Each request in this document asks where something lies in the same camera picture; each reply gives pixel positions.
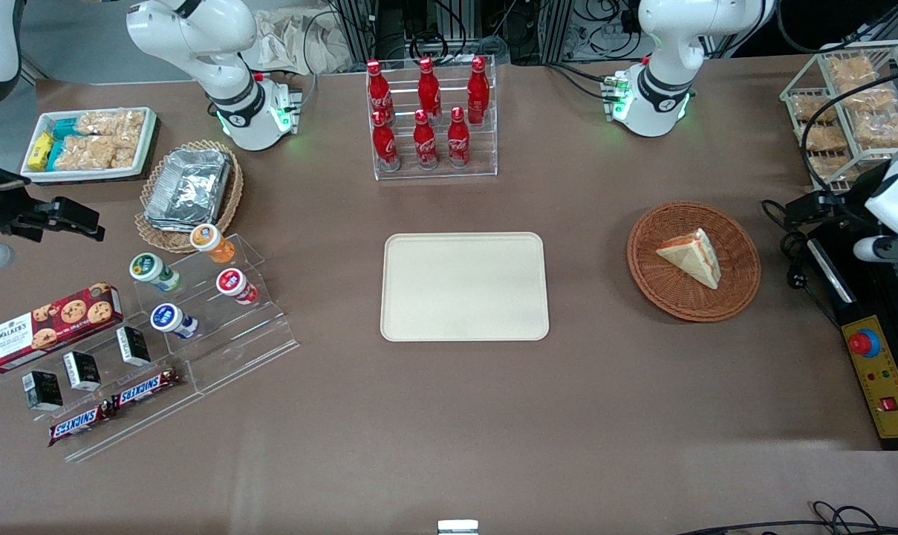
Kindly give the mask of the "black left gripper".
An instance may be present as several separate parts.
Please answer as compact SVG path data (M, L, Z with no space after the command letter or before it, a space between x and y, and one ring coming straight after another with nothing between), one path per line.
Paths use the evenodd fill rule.
M824 224L832 214L842 216L856 226L876 226L879 218L866 209L865 203L881 186L890 160L877 163L857 176L848 192L810 192L786 204L785 228L802 228Z

